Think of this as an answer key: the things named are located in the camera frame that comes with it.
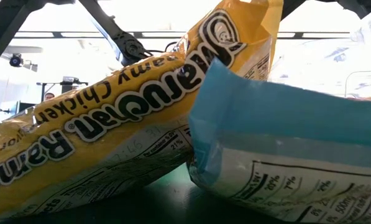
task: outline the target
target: security camera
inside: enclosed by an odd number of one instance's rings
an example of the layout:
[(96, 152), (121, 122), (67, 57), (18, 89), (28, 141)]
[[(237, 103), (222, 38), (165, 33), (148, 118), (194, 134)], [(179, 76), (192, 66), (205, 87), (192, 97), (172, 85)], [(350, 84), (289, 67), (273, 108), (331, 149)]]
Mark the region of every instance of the security camera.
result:
[(10, 58), (10, 65), (13, 67), (22, 67), (24, 65), (24, 60), (21, 57), (21, 54), (13, 54)]

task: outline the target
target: black metal frame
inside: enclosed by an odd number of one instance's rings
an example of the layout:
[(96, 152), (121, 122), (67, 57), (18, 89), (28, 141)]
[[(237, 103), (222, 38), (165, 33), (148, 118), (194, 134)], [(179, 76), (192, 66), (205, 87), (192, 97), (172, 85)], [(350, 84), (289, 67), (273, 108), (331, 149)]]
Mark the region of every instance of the black metal frame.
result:
[[(282, 19), (296, 10), (306, 0), (283, 0)], [(321, 2), (337, 2), (344, 9), (356, 13), (359, 18), (364, 18), (371, 13), (371, 0), (318, 0)]]
[[(78, 2), (91, 14), (93, 23), (109, 41), (116, 58), (123, 65), (133, 64), (151, 55), (135, 37), (121, 30), (96, 0)], [(73, 4), (75, 0), (0, 0), (0, 56), (29, 14), (43, 8), (46, 3)]]
[[(83, 31), (18, 31), (19, 34), (45, 34), (51, 33), (51, 37), (46, 37), (45, 35), (41, 35), (37, 37), (32, 35), (31, 37), (14, 37), (13, 39), (104, 39), (103, 36), (95, 36), (99, 32), (83, 32)], [(65, 37), (63, 34), (83, 34), (83, 35), (71, 35), (70, 37)], [(129, 34), (132, 34), (137, 39), (180, 39), (186, 34), (185, 31), (128, 31)], [(159, 35), (159, 34), (174, 34), (172, 36), (167, 35)], [(281, 34), (293, 34), (291, 37), (281, 37)], [(330, 37), (322, 37), (318, 35), (316, 37), (305, 37), (305, 34), (330, 34)], [(349, 34), (348, 32), (279, 32), (278, 33), (278, 40), (319, 40), (319, 39), (338, 39), (344, 38), (342, 35)]]

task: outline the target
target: maruchan logo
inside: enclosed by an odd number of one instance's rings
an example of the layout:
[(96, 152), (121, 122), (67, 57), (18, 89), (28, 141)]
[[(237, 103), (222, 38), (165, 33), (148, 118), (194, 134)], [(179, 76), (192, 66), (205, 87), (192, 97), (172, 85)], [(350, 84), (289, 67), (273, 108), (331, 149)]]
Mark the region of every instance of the maruchan logo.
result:
[[(144, 116), (161, 111), (197, 90), (214, 57), (230, 67), (236, 54), (246, 47), (239, 42), (236, 26), (222, 9), (214, 11), (202, 23), (199, 36), (202, 42), (187, 56), (184, 66), (164, 73), (160, 80), (145, 82), (139, 91), (122, 93), (113, 105), (105, 104), (71, 119), (66, 122), (65, 130), (76, 133), (85, 142), (94, 142), (123, 123), (139, 122)], [(141, 64), (138, 71), (146, 72), (150, 68), (149, 63)]]

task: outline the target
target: blue plastic package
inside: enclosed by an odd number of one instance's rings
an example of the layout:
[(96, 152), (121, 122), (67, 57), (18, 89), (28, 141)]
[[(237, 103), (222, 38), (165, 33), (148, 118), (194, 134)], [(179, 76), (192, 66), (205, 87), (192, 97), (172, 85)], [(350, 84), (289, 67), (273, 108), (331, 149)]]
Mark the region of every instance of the blue plastic package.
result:
[(288, 222), (371, 223), (371, 101), (246, 80), (215, 60), (189, 122), (200, 187)]

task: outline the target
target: plastic wrapper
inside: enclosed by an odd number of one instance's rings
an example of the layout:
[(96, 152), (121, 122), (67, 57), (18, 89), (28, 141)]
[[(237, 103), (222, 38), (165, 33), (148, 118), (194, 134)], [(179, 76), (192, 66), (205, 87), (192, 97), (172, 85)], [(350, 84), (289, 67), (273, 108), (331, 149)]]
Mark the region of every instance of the plastic wrapper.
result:
[(189, 119), (200, 187), (288, 222), (371, 223), (371, 101), (246, 80), (216, 60)]
[(253, 69), (269, 64), (281, 11), (277, 0), (223, 0), (174, 52), (1, 121), (0, 219), (101, 200), (185, 162), (186, 117), (209, 64), (217, 57), (241, 76), (266, 80), (267, 69)]
[(270, 82), (344, 98), (371, 97), (371, 55), (350, 39), (313, 40), (298, 45), (278, 60)]

